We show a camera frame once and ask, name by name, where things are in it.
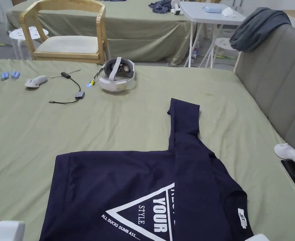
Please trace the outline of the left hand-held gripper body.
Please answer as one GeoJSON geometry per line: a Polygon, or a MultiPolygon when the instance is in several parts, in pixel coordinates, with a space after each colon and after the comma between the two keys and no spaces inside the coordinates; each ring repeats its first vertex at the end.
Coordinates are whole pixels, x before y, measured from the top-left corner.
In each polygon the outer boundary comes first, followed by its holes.
{"type": "Polygon", "coordinates": [[[23,241],[25,227],[23,221],[1,221],[0,241],[23,241]]]}

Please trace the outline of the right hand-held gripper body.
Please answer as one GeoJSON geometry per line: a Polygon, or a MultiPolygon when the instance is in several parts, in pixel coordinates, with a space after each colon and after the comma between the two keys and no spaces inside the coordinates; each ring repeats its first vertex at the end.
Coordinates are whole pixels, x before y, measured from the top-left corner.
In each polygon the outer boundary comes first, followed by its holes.
{"type": "Polygon", "coordinates": [[[256,234],[248,239],[248,241],[270,241],[264,234],[256,234]]]}

